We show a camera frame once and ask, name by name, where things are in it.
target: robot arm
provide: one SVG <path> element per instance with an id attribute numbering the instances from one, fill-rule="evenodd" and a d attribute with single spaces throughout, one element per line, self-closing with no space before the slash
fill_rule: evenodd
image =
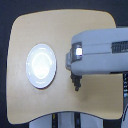
<path id="1" fill-rule="evenodd" d="M 66 55 L 66 68 L 79 90 L 85 74 L 109 74 L 128 71 L 128 28 L 84 31 L 72 38 Z"/>

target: black background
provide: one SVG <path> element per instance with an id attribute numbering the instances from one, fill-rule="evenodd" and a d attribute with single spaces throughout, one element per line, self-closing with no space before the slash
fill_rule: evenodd
<path id="1" fill-rule="evenodd" d="M 23 14 L 55 9 L 89 9 L 109 12 L 117 26 L 128 26 L 128 0 L 0 0 L 0 128 L 28 128 L 11 125 L 6 110 L 6 67 L 11 27 Z M 120 128 L 120 120 L 104 120 L 104 128 Z"/>

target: gray robotic arm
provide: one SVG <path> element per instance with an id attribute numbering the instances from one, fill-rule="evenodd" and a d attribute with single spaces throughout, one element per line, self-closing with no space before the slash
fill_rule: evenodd
<path id="1" fill-rule="evenodd" d="M 85 74 L 109 74 L 128 71 L 128 28 L 84 31 L 71 41 L 66 68 L 79 90 Z"/>

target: table surface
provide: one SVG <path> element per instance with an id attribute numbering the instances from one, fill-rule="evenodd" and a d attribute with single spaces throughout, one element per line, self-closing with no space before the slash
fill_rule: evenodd
<path id="1" fill-rule="evenodd" d="M 54 112 L 78 111 L 105 119 L 123 112 L 122 75 L 83 76 L 78 92 L 65 68 L 73 35 L 90 29 L 115 28 L 106 12 L 56 10 L 20 16 L 12 26 L 7 61 L 7 116 L 12 124 L 29 122 Z M 57 59 L 52 84 L 39 90 L 26 75 L 26 59 L 40 43 L 49 45 Z"/>

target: white plate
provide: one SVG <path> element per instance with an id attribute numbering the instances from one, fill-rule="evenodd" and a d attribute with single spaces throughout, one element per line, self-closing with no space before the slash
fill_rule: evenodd
<path id="1" fill-rule="evenodd" d="M 30 83 L 36 88 L 47 87 L 56 72 L 56 58 L 46 44 L 34 46 L 28 54 L 26 73 Z"/>

